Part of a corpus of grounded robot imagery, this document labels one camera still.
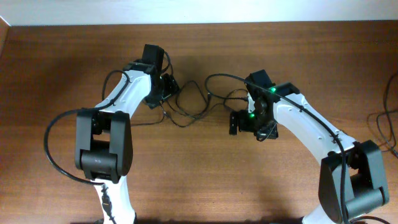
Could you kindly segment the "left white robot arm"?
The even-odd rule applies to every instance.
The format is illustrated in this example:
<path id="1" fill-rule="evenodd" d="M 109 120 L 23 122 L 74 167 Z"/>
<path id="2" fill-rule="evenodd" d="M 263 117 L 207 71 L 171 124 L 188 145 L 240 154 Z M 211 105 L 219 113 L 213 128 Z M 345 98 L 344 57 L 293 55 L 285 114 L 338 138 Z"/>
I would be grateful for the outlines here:
<path id="1" fill-rule="evenodd" d="M 75 165 L 95 186 L 101 223 L 137 220 L 126 179 L 133 159 L 131 117 L 141 102 L 154 109 L 179 91 L 174 76 L 162 66 L 166 58 L 163 48 L 145 45 L 142 57 L 121 70 L 114 90 L 93 111 L 76 116 Z"/>

